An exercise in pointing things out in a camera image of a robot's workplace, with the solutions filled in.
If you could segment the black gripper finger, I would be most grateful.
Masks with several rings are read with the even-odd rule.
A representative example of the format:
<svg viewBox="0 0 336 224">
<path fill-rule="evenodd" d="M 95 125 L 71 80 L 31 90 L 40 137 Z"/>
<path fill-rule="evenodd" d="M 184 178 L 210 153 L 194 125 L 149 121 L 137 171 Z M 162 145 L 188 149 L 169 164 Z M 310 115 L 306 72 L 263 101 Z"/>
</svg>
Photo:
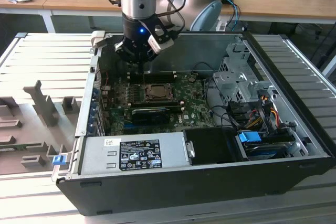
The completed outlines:
<svg viewBox="0 0 336 224">
<path fill-rule="evenodd" d="M 158 54 L 156 54 L 152 49 L 144 49 L 142 51 L 142 73 L 145 72 L 145 65 L 148 62 L 153 61 Z"/>
<path fill-rule="evenodd" d="M 121 60 L 129 65 L 137 66 L 138 73 L 142 73 L 142 59 L 139 47 L 133 40 L 123 40 L 114 45 L 114 51 Z"/>
</svg>

